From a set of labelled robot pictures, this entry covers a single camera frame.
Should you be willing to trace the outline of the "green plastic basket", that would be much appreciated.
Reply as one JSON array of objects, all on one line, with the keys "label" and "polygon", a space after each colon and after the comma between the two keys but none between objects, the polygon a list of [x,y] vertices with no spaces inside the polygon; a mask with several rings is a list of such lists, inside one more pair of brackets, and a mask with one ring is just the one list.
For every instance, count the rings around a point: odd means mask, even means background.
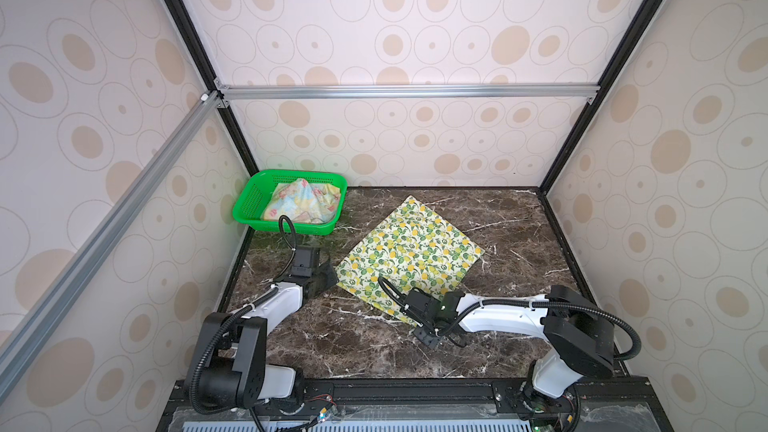
[{"label": "green plastic basket", "polygon": [[278,232],[278,221],[265,221],[261,214],[271,199],[272,193],[279,183],[290,183],[303,178],[310,183],[327,183],[341,189],[341,200],[335,217],[325,224],[294,224],[295,231],[301,235],[326,236],[333,232],[336,222],[341,215],[341,209],[346,197],[347,180],[335,173],[270,169],[261,171],[250,178],[233,208],[233,217],[241,224],[248,225],[256,231]]}]

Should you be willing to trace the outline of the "back aluminium rail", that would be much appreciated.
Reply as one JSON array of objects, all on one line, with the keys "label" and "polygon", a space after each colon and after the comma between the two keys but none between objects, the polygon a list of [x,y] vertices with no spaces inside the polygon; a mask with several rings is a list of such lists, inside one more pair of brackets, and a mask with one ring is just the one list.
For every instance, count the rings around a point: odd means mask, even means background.
[{"label": "back aluminium rail", "polygon": [[600,91],[596,83],[513,84],[400,84],[234,86],[222,85],[201,96],[216,105],[238,100],[369,100],[369,99],[473,99],[473,98],[584,98]]}]

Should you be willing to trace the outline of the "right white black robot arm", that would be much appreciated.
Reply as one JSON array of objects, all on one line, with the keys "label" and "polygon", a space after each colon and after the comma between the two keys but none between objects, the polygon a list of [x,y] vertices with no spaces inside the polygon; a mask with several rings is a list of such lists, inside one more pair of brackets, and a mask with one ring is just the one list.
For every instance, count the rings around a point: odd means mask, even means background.
[{"label": "right white black robot arm", "polygon": [[582,378],[614,373],[616,317],[565,286],[548,294],[488,298],[461,291],[437,299],[414,288],[387,293],[399,311],[418,324],[416,335],[430,347],[465,334],[500,332],[546,341],[550,351],[533,363],[529,392],[556,399]]}]

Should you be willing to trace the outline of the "right black frame post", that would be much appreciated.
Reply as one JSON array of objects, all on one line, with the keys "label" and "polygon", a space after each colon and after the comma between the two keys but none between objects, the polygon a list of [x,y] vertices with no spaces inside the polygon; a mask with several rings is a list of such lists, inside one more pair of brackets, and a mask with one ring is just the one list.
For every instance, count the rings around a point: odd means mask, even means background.
[{"label": "right black frame post", "polygon": [[641,39],[650,27],[653,19],[658,14],[664,0],[641,0],[636,13],[633,15],[629,26],[618,43],[611,56],[605,71],[599,78],[599,89],[593,99],[587,102],[580,112],[577,120],[566,137],[554,162],[545,175],[538,188],[538,196],[546,197],[553,189],[557,179],[563,173],[565,166],[574,154],[576,147],[581,142],[591,125],[602,103],[608,96],[615,82],[619,78],[624,67],[635,52]]}]

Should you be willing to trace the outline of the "black frame post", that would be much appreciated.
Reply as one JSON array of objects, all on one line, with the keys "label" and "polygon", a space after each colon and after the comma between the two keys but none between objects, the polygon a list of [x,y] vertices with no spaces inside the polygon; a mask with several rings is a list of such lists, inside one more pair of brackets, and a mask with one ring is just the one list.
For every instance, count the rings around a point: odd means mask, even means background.
[{"label": "black frame post", "polygon": [[[206,90],[221,92],[222,89],[217,84],[217,74],[184,0],[163,0],[163,2]],[[217,110],[247,172],[254,175],[259,169],[232,108],[223,99],[222,106],[218,106]]]},{"label": "black frame post", "polygon": [[563,173],[565,166],[574,154],[576,147],[581,142],[591,125],[602,103],[608,96],[615,82],[619,78],[624,67],[635,52],[641,39],[650,27],[653,19],[658,14],[664,0],[641,0],[636,13],[633,15],[629,26],[618,43],[611,56],[605,71],[599,78],[599,89],[593,99],[587,102],[580,112],[577,120],[566,137],[554,162],[545,175],[538,188],[538,196],[546,197],[553,189],[557,179]]}]

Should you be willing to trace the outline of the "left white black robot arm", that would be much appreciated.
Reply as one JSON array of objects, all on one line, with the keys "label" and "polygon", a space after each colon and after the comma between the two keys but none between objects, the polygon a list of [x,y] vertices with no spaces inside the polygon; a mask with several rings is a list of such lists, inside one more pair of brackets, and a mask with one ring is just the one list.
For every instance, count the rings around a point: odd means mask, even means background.
[{"label": "left white black robot arm", "polygon": [[268,401],[299,407],[303,373],[269,364],[267,339],[286,318],[336,284],[332,263],[321,259],[319,248],[297,246],[287,270],[266,293],[235,312],[209,314],[184,381],[194,410],[212,415]]}]

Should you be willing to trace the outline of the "pastel floral skirt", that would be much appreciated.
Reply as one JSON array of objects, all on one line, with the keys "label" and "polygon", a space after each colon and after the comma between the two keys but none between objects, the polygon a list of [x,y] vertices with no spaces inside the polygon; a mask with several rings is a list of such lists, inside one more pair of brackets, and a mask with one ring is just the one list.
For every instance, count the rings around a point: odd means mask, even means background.
[{"label": "pastel floral skirt", "polygon": [[277,185],[261,219],[278,221],[287,216],[294,224],[325,224],[335,217],[340,200],[339,187],[299,178]]}]

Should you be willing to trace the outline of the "aluminium rail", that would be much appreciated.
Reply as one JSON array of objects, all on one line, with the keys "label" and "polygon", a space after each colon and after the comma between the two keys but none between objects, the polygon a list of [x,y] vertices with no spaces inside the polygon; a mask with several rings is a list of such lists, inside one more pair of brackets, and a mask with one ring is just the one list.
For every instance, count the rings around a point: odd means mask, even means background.
[{"label": "aluminium rail", "polygon": [[27,313],[1,352],[2,401],[7,400],[221,97],[219,91],[212,90],[198,101]]},{"label": "aluminium rail", "polygon": [[596,83],[513,84],[400,84],[234,86],[222,85],[201,96],[216,105],[238,100],[369,100],[369,99],[473,99],[473,98],[584,98],[600,91]]}]

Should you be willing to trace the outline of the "left aluminium rail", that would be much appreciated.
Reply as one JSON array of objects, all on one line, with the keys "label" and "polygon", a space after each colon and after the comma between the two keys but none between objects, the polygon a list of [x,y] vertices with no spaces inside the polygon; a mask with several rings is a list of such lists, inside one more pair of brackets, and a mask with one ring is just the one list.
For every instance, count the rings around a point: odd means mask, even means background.
[{"label": "left aluminium rail", "polygon": [[221,97],[219,91],[212,90],[198,101],[27,313],[1,352],[2,401],[7,400]]}]

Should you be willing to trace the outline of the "left black frame post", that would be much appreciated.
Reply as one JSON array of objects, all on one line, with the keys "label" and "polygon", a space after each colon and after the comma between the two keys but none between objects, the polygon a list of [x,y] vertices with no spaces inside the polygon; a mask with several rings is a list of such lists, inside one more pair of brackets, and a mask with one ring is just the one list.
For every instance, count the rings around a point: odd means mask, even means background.
[{"label": "left black frame post", "polygon": [[[217,84],[217,74],[184,0],[163,0],[163,2],[206,90],[221,92],[222,89]],[[217,110],[247,172],[254,175],[259,169],[232,108],[223,99],[222,106],[218,106]]]}]

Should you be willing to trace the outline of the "lemon print skirt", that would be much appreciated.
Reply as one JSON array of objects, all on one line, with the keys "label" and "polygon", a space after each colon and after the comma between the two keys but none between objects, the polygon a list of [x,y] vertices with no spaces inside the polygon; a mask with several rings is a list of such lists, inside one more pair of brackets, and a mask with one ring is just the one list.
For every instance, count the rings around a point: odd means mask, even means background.
[{"label": "lemon print skirt", "polygon": [[418,287],[441,299],[459,287],[484,253],[458,227],[409,196],[352,248],[336,274],[343,290],[415,326],[381,289],[378,279],[386,278],[403,293]]}]

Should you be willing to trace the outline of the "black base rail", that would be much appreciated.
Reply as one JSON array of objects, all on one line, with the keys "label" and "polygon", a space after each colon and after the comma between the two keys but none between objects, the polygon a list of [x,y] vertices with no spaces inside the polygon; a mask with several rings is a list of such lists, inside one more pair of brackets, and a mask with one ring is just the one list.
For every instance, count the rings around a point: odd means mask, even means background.
[{"label": "black base rail", "polygon": [[528,399],[521,378],[309,379],[296,403],[201,415],[174,390],[160,431],[669,431],[647,378],[582,379]]}]

